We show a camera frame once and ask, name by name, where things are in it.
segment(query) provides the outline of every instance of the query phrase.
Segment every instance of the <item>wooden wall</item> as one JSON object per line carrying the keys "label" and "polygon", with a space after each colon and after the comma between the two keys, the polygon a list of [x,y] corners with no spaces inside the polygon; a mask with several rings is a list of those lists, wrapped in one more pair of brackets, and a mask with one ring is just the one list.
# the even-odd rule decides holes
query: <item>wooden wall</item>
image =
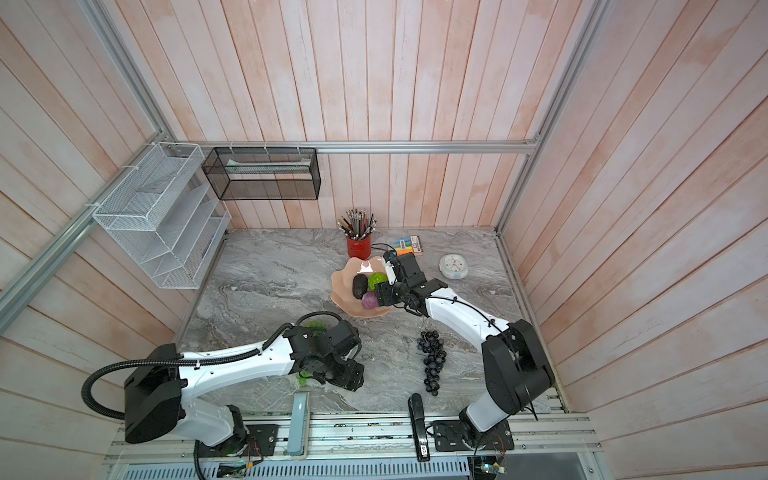
{"label": "wooden wall", "polygon": [[766,25],[616,2],[504,233],[617,478],[768,478]]}
{"label": "wooden wall", "polygon": [[[594,0],[104,0],[189,141],[523,140]],[[318,202],[230,203],[239,228],[496,225],[515,154],[321,155]]]}
{"label": "wooden wall", "polygon": [[[76,0],[0,2],[0,289],[154,133]],[[103,230],[86,239],[0,338],[3,476],[99,468],[119,423],[84,405],[83,381],[172,341],[190,297]],[[97,398],[122,409],[127,374]]]}

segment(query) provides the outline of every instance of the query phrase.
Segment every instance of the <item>lime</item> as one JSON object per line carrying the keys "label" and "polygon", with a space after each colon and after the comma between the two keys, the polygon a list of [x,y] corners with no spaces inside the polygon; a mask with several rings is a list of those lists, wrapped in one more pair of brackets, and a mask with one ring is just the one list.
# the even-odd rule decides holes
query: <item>lime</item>
{"label": "lime", "polygon": [[372,292],[374,291],[377,283],[386,282],[386,281],[387,281],[386,273],[375,272],[373,275],[368,277],[368,290]]}

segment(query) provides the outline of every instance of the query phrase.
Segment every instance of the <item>scalloped bowl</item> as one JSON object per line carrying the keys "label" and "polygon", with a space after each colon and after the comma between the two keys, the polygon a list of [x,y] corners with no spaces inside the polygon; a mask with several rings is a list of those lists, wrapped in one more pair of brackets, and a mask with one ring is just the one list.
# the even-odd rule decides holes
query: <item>scalloped bowl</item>
{"label": "scalloped bowl", "polygon": [[373,318],[388,313],[392,309],[391,306],[367,309],[362,306],[362,300],[352,295],[352,280],[355,275],[364,273],[366,276],[371,276],[374,272],[386,273],[382,257],[371,257],[368,260],[350,258],[343,269],[331,274],[331,300],[341,310],[357,318]]}

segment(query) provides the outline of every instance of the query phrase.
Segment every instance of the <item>bunch of grapes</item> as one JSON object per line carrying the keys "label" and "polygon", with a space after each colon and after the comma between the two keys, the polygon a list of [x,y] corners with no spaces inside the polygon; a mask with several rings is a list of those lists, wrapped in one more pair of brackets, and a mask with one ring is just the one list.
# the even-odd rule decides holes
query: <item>bunch of grapes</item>
{"label": "bunch of grapes", "polygon": [[424,373],[427,378],[424,379],[424,385],[426,385],[426,391],[430,392],[432,396],[438,395],[440,390],[440,371],[445,365],[445,350],[442,348],[445,341],[440,337],[437,330],[425,330],[419,338],[417,347],[427,356],[424,358]]}

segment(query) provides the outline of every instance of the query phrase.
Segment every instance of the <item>black mesh basket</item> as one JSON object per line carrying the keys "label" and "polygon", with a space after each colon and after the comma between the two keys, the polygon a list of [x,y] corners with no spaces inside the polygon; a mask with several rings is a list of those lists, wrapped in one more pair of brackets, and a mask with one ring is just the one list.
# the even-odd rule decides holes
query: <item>black mesh basket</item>
{"label": "black mesh basket", "polygon": [[203,172],[220,200],[317,200],[314,148],[215,147]]}

